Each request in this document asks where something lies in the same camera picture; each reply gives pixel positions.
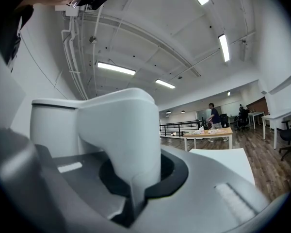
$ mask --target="white table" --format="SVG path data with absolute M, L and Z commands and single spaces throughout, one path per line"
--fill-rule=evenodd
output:
M 271 121 L 275 121 L 279 118 L 282 117 L 287 117 L 291 115 L 291 109 L 286 109 L 286 110 L 282 110 L 282 111 L 278 111 L 277 113 L 271 114 L 271 115 L 266 115 L 266 116 L 262 116 L 262 120 L 263 120 L 263 139 L 265 140 L 265 121 L 269 120 Z M 277 147 L 277 126 L 276 123 L 274 123 L 274 149 L 276 149 Z
M 249 116 L 249 127 L 251 126 L 250 125 L 250 117 L 252 117 L 254 129 L 256 129 L 256 123 L 254 122 L 254 117 L 256 117 L 258 115 L 262 115 L 262 114 L 263 114 L 263 116 L 265 116 L 265 113 L 263 111 L 248 113 L 248 116 Z
M 234 150 L 196 150 L 193 149 L 190 153 L 199 154 L 209 157 L 231 169 L 244 179 L 248 180 L 253 185 L 254 182 L 253 173 L 247 158 L 247 155 L 243 149 Z
M 231 118 L 235 118 L 235 117 L 238 117 L 238 116 L 229 116 L 229 117 L 228 117 L 228 124 L 229 124 L 229 125 L 231 125 L 230 119 L 231 119 Z

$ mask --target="white wall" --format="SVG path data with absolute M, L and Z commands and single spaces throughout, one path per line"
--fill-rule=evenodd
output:
M 268 92 L 291 76 L 291 20 L 276 0 L 253 0 L 257 40 L 254 58 Z
M 225 66 L 214 66 L 211 69 L 213 69 L 210 74 L 212 77 L 211 82 L 209 79 L 203 77 L 192 77 L 192 81 L 185 81 L 185 90 L 184 88 L 178 89 L 175 82 L 173 84 L 176 85 L 176 88 L 170 91 L 170 94 L 166 92 L 160 93 L 160 90 L 158 90 L 154 99 L 159 110 L 163 111 L 196 100 L 213 97 L 218 93 L 227 92 L 259 79 L 259 71 L 251 63 L 239 63 L 235 61 L 228 68 Z
M 291 20 L 276 0 L 253 0 L 257 44 L 254 63 L 271 114 L 291 108 Z M 279 119 L 277 127 L 284 129 Z
M 241 89 L 243 106 L 249 105 L 261 98 L 265 95 L 261 93 L 259 88 L 258 81 L 252 82 Z
M 33 99 L 80 98 L 67 72 L 60 25 L 63 25 L 61 15 L 54 11 L 54 7 L 37 5 L 32 18 L 21 30 L 22 41 L 12 77 L 26 93 L 26 97 L 11 128 L 26 136 L 29 136 Z
M 186 121 L 195 121 L 196 120 L 196 112 L 186 112 L 183 114 L 178 115 L 170 115 L 167 119 L 167 123 L 174 123 L 174 122 L 186 122 Z
M 228 117 L 237 116 L 239 113 L 239 105 L 240 104 L 242 104 L 242 101 L 237 101 L 234 103 L 228 103 L 225 105 L 221 105 L 222 114 L 227 114 Z
M 222 110 L 222 113 L 227 113 L 228 115 L 230 115 L 231 113 L 233 114 L 236 109 L 239 110 L 239 105 L 243 104 L 243 98 L 240 92 L 232 91 L 230 96 L 227 96 L 227 93 L 218 94 L 216 96 L 212 96 L 212 97 L 205 98 L 205 99 L 195 101 L 192 103 L 184 104 L 182 106 L 178 106 L 175 108 L 168 108 L 172 112 L 169 118 L 171 118 L 174 115 L 181 115 L 182 110 L 186 112 L 185 114 L 187 114 L 188 112 L 206 110 L 208 109 L 208 106 L 210 103 L 214 103 L 214 107 L 221 106 L 221 110 L 222 110 L 222 106 L 226 105 L 225 112 L 223 112 Z M 165 110 L 160 113 L 160 118 L 164 118 L 164 117 L 165 117 Z

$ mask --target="black shirt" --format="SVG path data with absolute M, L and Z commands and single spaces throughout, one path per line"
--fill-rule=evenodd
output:
M 23 0 L 3 0 L 0 5 L 0 51 L 6 63 L 12 55 L 16 55 L 20 38 L 17 29 L 20 18 L 22 26 L 30 19 L 33 13 L 32 6 L 17 8 Z
M 218 111 L 215 108 L 213 108 L 211 110 L 211 114 L 214 115 L 214 117 L 212 118 L 212 123 L 219 123 L 219 122 L 221 122 L 219 113 L 218 113 Z

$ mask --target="pipe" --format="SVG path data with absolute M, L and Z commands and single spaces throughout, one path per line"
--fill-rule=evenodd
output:
M 81 60 L 82 71 L 85 72 L 84 57 L 81 54 L 81 46 L 80 46 L 80 29 L 79 29 L 79 25 L 78 25 L 77 21 L 76 21 L 76 28 L 77 28 L 78 48 L 79 48 L 79 55 L 80 55 L 80 60 Z
M 242 11 L 243 11 L 243 18 L 244 18 L 244 22 L 247 28 L 247 34 L 246 34 L 246 38 L 245 41 L 247 41 L 247 37 L 248 37 L 248 23 L 247 23 L 247 18 L 246 18 L 246 11 L 244 9 L 244 5 L 243 5 L 243 0 L 241 0 L 241 4 L 242 4 Z M 246 46 L 244 46 L 243 48 L 243 61 L 245 60 L 246 57 Z
M 250 34 L 247 34 L 246 36 L 244 36 L 244 37 L 242 37 L 242 38 L 239 38 L 239 39 L 237 39 L 236 41 L 233 41 L 232 43 L 229 44 L 229 46 L 232 45 L 232 44 L 235 44 L 236 42 L 238 42 L 238 41 L 240 41 L 240 40 L 243 40 L 243 39 L 247 38 L 248 36 L 251 36 L 251 35 L 253 35 L 253 34 L 255 34 L 255 33 L 256 33 L 256 32 L 253 31 L 253 32 L 251 32 Z M 194 68 L 196 65 L 200 64 L 201 62 L 203 62 L 203 61 L 207 60 L 208 58 L 210 58 L 210 57 L 214 56 L 215 54 L 217 54 L 219 51 L 220 51 L 220 50 L 217 50 L 217 51 L 213 52 L 211 55 L 208 55 L 208 56 L 205 57 L 204 59 L 198 61 L 197 63 L 195 63 L 195 64 L 194 64 L 193 66 L 191 66 L 190 68 L 188 68 L 188 69 L 184 70 L 183 72 L 177 74 L 175 77 L 171 78 L 169 81 L 173 80 L 174 78 L 176 78 L 177 76 L 183 74 L 184 72 L 187 72 L 187 71 L 191 70 L 191 69 Z
M 72 25 L 72 17 L 70 17 L 70 23 L 69 23 L 69 29 L 68 30 L 62 30 L 62 41 L 63 41 L 63 45 L 64 45 L 64 50 L 65 50 L 65 55 L 66 55 L 66 59 L 67 59 L 67 63 L 68 63 L 68 68 L 70 71 L 72 71 L 72 68 L 71 68 L 71 62 L 70 62 L 70 58 L 68 57 L 68 53 L 67 53 L 67 48 L 68 46 L 66 46 L 66 40 L 69 38 L 69 36 L 64 39 L 64 32 L 71 32 L 71 25 Z M 85 100 L 85 97 L 83 96 L 77 82 L 76 82 L 76 78 L 75 78 L 75 75 L 74 73 L 71 74 L 72 76 L 72 79 L 73 79 L 73 82 L 74 82 L 74 85 L 76 86 L 78 92 L 81 94 L 82 98 Z
M 116 38 L 116 35 L 117 35 L 117 33 L 118 33 L 118 30 L 120 29 L 120 27 L 121 27 L 121 25 L 122 25 L 122 22 L 123 22 L 123 20 L 124 20 L 124 17 L 125 17 L 125 15 L 126 15 L 128 9 L 129 9 L 129 7 L 130 7 L 130 5 L 131 5 L 131 3 L 132 3 L 133 1 L 134 1 L 134 0 L 130 0 L 130 1 L 129 1 L 129 4 L 128 4 L 127 6 L 125 6 L 125 7 L 126 7 L 126 10 L 125 10 L 125 12 L 124 12 L 124 14 L 123 14 L 123 16 L 122 16 L 121 22 L 119 23 L 119 25 L 118 25 L 118 27 L 117 27 L 117 29 L 116 29 L 115 35 L 114 35 L 114 36 L 112 37 L 112 39 L 111 39 L 111 43 L 110 43 L 110 47 L 109 47 L 109 54 L 112 52 L 112 49 L 113 49 L 113 39 Z
M 99 25 L 99 20 L 101 16 L 103 5 L 99 8 L 98 16 L 97 16 L 97 21 L 95 25 L 95 31 L 94 31 L 94 42 L 93 42 L 93 73 L 94 73 L 94 83 L 95 83 L 95 91 L 96 91 L 96 97 L 97 97 L 97 84 L 96 84 L 96 75 L 95 75 L 95 45 L 97 43 L 97 31 L 98 31 L 98 25 Z
M 67 62 L 68 62 L 68 66 L 69 66 L 69 72 L 71 72 L 71 71 L 72 71 L 72 68 L 71 68 L 71 67 L 72 67 L 72 63 L 71 63 L 71 60 L 70 60 L 70 55 L 69 55 L 69 53 L 66 51 L 66 49 L 69 48 L 69 46 L 68 46 L 68 40 L 70 40 L 69 37 L 71 37 L 71 35 L 69 35 L 69 36 L 64 40 L 64 47 L 65 47 L 65 52 L 66 52 Z M 79 83 L 77 82 L 77 78 L 76 78 L 75 73 L 74 73 L 74 72 L 71 72 L 71 76 L 72 76 L 72 79 L 73 79 L 74 85 L 76 86 L 76 88 L 77 88 L 77 90 L 79 91 L 80 95 L 82 96 L 82 98 L 83 98 L 84 100 L 86 100 L 85 97 L 84 97 L 84 95 L 83 95 L 83 93 L 81 92 L 81 88 L 80 88 L 80 86 L 79 86 Z
M 83 66 L 84 66 L 84 71 L 85 71 L 85 62 L 84 62 L 84 46 L 83 46 L 83 38 L 84 38 L 84 13 L 85 10 L 83 11 L 82 14 L 82 22 L 81 22 L 81 56 L 82 56 L 82 60 L 83 60 Z
M 74 53 L 74 47 L 73 47 L 73 40 L 74 40 L 75 37 L 76 37 L 76 33 L 75 33 L 75 20 L 73 19 L 72 30 L 71 30 L 71 38 L 69 40 L 69 45 L 70 45 L 70 51 L 71 51 L 71 55 L 72 55 L 72 62 L 74 64 L 75 70 L 77 72 L 79 72 L 79 68 L 78 68 L 78 65 L 77 65 L 76 56 L 75 56 L 75 53 Z M 87 97 L 87 94 L 85 92 L 85 89 L 84 89 L 83 82 L 82 82 L 82 79 L 81 79 L 80 74 L 77 74 L 77 77 L 78 77 L 79 83 L 81 85 L 81 91 L 84 94 L 85 98 L 88 100 L 88 97 Z

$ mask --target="wooden table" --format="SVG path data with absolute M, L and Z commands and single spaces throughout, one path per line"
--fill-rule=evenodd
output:
M 249 127 L 251 126 L 250 125 L 250 117 L 252 117 L 254 129 L 256 129 L 256 123 L 254 122 L 254 117 L 258 116 L 258 115 L 262 115 L 262 114 L 263 114 L 263 116 L 265 116 L 265 113 L 263 111 L 257 111 L 257 112 L 248 113 L 248 116 L 249 116 Z
M 247 155 L 243 149 L 233 150 L 191 150 L 190 153 L 206 156 L 211 158 L 227 168 L 231 169 L 244 179 L 248 180 L 253 185 L 256 185 L 253 177 L 253 173 L 247 158 Z
M 287 117 L 291 115 L 291 109 L 286 109 L 286 110 L 282 110 L 279 111 L 277 113 L 274 114 L 270 114 L 270 115 L 266 115 L 266 116 L 262 116 L 262 120 L 263 120 L 263 140 L 265 140 L 265 121 L 269 120 L 274 121 L 274 149 L 277 148 L 277 126 L 276 126 L 276 120 L 282 117 Z
M 185 134 L 184 137 L 184 147 L 185 151 L 188 151 L 188 143 L 187 138 L 193 138 L 194 139 L 194 147 L 196 149 L 196 138 L 218 138 L 218 137 L 228 137 L 228 149 L 232 149 L 233 147 L 233 131 L 231 128 L 224 128 L 220 129 L 221 131 L 226 132 L 219 132 L 216 134 L 209 134 L 209 130 L 205 130 L 204 134 Z

